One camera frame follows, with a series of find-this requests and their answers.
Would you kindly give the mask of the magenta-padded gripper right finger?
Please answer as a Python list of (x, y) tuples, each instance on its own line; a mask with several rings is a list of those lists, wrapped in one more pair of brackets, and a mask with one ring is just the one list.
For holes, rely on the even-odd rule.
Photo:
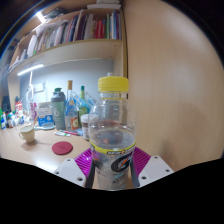
[(140, 188), (173, 173), (169, 165), (159, 156), (150, 156), (136, 147), (130, 163), (134, 188)]

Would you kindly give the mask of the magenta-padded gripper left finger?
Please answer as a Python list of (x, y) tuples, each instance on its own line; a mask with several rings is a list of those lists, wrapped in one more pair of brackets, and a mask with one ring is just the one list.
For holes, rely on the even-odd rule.
[(95, 167), (91, 149), (87, 149), (75, 158), (66, 158), (54, 174), (84, 188), (92, 188)]

